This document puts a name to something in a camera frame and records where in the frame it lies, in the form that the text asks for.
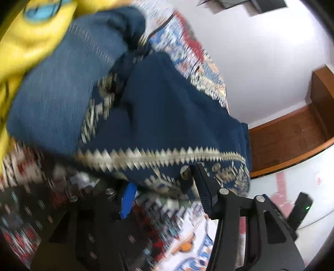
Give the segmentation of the yellow cartoon fleece blanket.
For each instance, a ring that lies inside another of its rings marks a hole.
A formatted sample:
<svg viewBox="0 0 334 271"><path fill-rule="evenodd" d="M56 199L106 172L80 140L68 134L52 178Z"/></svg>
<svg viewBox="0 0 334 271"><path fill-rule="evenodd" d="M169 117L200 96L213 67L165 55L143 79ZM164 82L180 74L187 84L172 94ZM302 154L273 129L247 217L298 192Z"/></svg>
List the yellow cartoon fleece blanket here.
<svg viewBox="0 0 334 271"><path fill-rule="evenodd" d="M7 115L24 74L49 56L75 15L128 6L130 1L19 1L1 24L1 156L9 149Z"/></svg>

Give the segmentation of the navy patterned hooded garment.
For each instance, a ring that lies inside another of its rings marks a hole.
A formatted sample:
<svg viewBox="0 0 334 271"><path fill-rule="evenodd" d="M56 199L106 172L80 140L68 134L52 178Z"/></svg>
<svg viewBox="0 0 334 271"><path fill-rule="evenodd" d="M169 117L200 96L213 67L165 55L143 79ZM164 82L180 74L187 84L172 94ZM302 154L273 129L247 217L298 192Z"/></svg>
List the navy patterned hooded garment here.
<svg viewBox="0 0 334 271"><path fill-rule="evenodd" d="M239 196L250 188L247 125L197 90L163 52L126 53L97 81L76 157L161 194L194 197L190 168L197 163Z"/></svg>

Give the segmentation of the large black wall television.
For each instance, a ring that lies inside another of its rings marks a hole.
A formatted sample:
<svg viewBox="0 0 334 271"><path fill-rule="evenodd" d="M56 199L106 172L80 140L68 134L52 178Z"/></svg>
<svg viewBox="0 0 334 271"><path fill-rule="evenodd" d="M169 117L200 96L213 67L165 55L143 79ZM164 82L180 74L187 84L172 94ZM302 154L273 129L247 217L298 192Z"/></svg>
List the large black wall television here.
<svg viewBox="0 0 334 271"><path fill-rule="evenodd" d="M287 7L284 0L251 0L251 2L260 14Z"/></svg>

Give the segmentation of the brown wooden room door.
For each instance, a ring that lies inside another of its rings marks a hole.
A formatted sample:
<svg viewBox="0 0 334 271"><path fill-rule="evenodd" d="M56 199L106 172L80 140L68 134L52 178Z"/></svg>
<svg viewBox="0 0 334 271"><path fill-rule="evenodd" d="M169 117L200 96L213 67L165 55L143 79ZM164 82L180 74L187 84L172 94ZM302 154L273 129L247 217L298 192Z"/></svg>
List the brown wooden room door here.
<svg viewBox="0 0 334 271"><path fill-rule="evenodd" d="M333 68L313 71L309 104L249 132L253 178L292 167L331 147Z"/></svg>

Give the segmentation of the folded blue denim jeans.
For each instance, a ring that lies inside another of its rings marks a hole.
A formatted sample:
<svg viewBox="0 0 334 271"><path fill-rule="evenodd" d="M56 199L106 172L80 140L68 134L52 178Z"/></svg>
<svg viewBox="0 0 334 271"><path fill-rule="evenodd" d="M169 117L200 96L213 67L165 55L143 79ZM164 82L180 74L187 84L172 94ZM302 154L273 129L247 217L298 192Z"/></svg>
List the folded blue denim jeans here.
<svg viewBox="0 0 334 271"><path fill-rule="evenodd" d="M9 111L9 135L55 154L73 155L93 85L144 31L144 15L131 6L75 19L52 55L25 76Z"/></svg>

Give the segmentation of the colourful patchwork bedspread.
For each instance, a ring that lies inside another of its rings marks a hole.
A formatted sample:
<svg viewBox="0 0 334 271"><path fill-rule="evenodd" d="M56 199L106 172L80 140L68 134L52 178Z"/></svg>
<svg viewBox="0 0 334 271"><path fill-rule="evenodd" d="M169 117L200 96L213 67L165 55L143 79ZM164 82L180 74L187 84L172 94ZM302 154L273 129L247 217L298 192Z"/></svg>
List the colourful patchwork bedspread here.
<svg viewBox="0 0 334 271"><path fill-rule="evenodd" d="M11 33L14 29L29 29L35 36L41 33L47 40L47 48L53 49L64 36L74 13L91 14L107 7L128 5L128 1L29 1L18 16L9 16L9 28L5 40L14 43ZM227 107L226 87L216 64L194 35L192 28L181 13L170 7L166 1L133 1L147 19L146 37L157 51L165 51L174 61L176 69L193 86L217 98ZM249 192L251 155L248 151L237 153L216 167L218 182L239 196ZM18 210L18 192L21 188L45 188L46 181L62 181L70 171L56 167L50 159L44 158L39 150L29 148L11 138L1 128L1 197L13 195L12 216L2 215L1 236L9 244L15 256L30 266L41 242L42 228L35 217ZM170 242L177 241L183 230L183 215L167 218L151 213L150 208L135 206L134 213L125 220L130 226L140 218L142 228L152 233L157 251L166 250Z"/></svg>

